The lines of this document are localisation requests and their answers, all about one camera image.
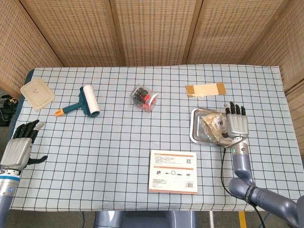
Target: teal handle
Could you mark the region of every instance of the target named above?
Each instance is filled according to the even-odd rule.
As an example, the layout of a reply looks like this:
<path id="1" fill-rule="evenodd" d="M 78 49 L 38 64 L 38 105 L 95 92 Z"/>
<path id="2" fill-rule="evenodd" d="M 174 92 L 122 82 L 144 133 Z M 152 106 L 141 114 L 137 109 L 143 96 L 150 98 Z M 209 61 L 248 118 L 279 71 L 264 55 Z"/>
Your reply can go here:
<path id="1" fill-rule="evenodd" d="M 76 109 L 80 108 L 82 105 L 83 105 L 83 103 L 79 102 L 79 103 L 76 103 L 76 104 L 72 104 L 72 105 L 70 105 L 68 107 L 65 107 L 62 110 L 63 110 L 64 113 L 69 113 L 69 112 L 71 112 L 73 110 L 76 110 Z"/>

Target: table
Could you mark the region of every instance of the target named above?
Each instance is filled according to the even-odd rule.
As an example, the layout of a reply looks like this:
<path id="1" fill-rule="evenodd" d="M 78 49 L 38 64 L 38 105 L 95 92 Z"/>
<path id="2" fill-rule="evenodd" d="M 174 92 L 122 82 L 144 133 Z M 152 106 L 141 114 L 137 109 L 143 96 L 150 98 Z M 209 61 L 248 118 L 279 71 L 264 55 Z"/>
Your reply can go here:
<path id="1" fill-rule="evenodd" d="M 223 148 L 190 141 L 195 107 L 223 110 L 243 103 L 249 121 L 249 149 L 256 184 L 297 200 L 304 195 L 303 166 L 278 67 L 183 65 L 164 67 L 36 68 L 27 80 L 42 78 L 56 95 L 35 112 L 20 102 L 16 126 L 46 122 L 31 157 L 47 162 L 28 166 L 12 209 L 86 210 L 252 210 L 228 196 L 220 182 Z M 227 95 L 188 98 L 186 85 L 224 82 Z M 81 109 L 56 118 L 58 108 L 78 101 L 79 88 L 91 84 L 99 116 Z M 130 102 L 136 84 L 158 92 L 151 113 Z M 148 193 L 150 150 L 197 153 L 198 194 Z M 233 177 L 230 154 L 225 184 Z"/>

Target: wicker screen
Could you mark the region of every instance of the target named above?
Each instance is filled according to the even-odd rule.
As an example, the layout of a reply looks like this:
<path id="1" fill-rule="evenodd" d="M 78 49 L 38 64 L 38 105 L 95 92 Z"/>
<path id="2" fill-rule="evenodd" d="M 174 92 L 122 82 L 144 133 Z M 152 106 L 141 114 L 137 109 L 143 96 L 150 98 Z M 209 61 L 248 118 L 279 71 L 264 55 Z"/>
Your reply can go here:
<path id="1" fill-rule="evenodd" d="M 116 0 L 127 65 L 181 64 L 195 6 L 196 0 Z"/>
<path id="2" fill-rule="evenodd" d="M 287 95 L 295 135 L 298 140 L 300 153 L 304 155 L 304 85 Z"/>
<path id="3" fill-rule="evenodd" d="M 280 66 L 284 90 L 304 79 L 304 1 L 294 0 L 246 64 Z"/>
<path id="4" fill-rule="evenodd" d="M 119 65 L 111 8 L 106 8 L 109 1 L 21 2 L 66 67 Z"/>
<path id="5" fill-rule="evenodd" d="M 240 63 L 283 0 L 204 0 L 187 64 Z"/>
<path id="6" fill-rule="evenodd" d="M 18 2 L 0 1 L 0 87 L 15 98 L 31 69 L 62 66 L 25 15 Z"/>

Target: stainless steel tray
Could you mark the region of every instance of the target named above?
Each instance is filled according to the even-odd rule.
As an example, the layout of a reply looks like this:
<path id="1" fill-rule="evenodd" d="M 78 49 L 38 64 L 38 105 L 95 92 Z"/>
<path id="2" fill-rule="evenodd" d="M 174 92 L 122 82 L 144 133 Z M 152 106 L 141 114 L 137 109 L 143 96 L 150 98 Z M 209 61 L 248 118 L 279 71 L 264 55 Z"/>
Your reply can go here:
<path id="1" fill-rule="evenodd" d="M 231 139 L 220 140 L 220 142 L 212 142 L 208 136 L 205 134 L 203 127 L 200 124 L 202 117 L 212 114 L 212 113 L 222 113 L 217 110 L 205 109 L 205 108 L 195 108 L 191 111 L 191 123 L 190 123 L 190 139 L 194 143 L 207 144 L 207 145 L 219 145 L 226 146 L 230 145 Z"/>

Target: lint roller handle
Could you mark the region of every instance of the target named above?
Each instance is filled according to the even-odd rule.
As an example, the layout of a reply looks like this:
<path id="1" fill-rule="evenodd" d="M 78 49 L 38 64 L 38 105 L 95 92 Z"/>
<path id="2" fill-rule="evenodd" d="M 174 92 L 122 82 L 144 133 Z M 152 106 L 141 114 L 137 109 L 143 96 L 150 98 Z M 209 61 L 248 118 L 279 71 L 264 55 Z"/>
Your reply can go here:
<path id="1" fill-rule="evenodd" d="M 55 112 L 55 116 L 62 116 L 66 113 L 69 113 L 73 110 L 76 110 L 76 109 L 80 108 L 82 105 L 83 105 L 83 103 L 76 103 L 76 104 L 72 104 L 68 107 L 59 109 L 58 111 Z"/>

